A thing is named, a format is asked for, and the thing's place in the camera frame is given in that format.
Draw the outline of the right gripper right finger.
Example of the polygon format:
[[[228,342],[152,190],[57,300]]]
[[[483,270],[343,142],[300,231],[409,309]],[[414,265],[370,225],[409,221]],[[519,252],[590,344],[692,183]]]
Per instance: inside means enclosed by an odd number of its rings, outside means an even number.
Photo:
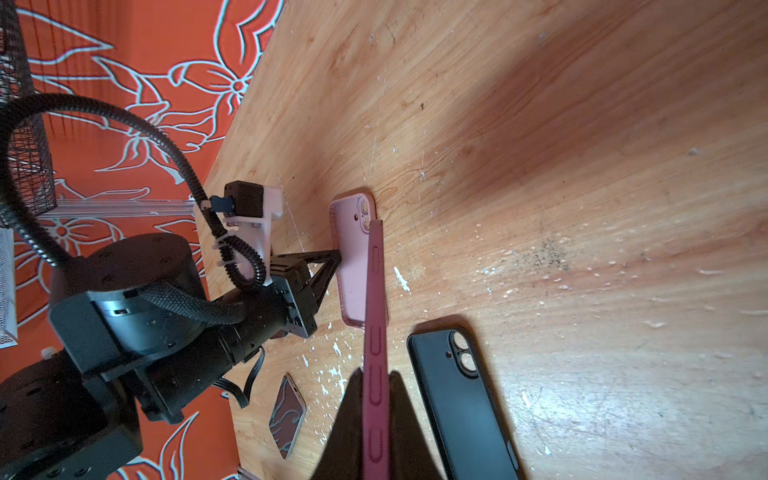
[[[389,374],[389,478],[443,479],[435,464],[402,376]]]

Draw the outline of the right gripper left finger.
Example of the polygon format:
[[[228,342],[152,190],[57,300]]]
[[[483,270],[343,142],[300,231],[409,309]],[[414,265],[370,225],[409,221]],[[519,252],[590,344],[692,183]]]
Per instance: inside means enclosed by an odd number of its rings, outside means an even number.
[[[356,369],[349,378],[312,480],[362,478],[362,380],[362,370]]]

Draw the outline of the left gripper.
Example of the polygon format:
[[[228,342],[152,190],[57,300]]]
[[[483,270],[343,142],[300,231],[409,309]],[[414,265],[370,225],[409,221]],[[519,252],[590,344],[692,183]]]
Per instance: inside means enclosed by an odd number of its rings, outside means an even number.
[[[271,256],[272,287],[287,307],[287,323],[271,339],[289,334],[308,339],[316,333],[315,315],[341,262],[338,249]],[[309,264],[317,264],[320,268],[311,274]]]

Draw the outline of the pink phone case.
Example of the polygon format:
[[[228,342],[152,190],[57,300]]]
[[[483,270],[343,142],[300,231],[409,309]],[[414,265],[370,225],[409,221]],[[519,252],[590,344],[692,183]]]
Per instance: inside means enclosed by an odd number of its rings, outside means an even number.
[[[364,190],[335,198],[329,205],[333,248],[341,255],[336,272],[341,318],[365,326],[370,225],[377,220],[373,195]]]

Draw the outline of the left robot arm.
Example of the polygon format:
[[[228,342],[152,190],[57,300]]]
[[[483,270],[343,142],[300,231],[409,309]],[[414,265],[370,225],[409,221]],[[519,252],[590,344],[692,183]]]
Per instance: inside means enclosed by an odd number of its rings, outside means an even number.
[[[270,284],[208,300],[187,240],[144,234],[54,271],[51,357],[1,385],[5,479],[103,479],[143,450],[140,421],[184,408],[278,334],[307,338],[341,261],[277,255]]]

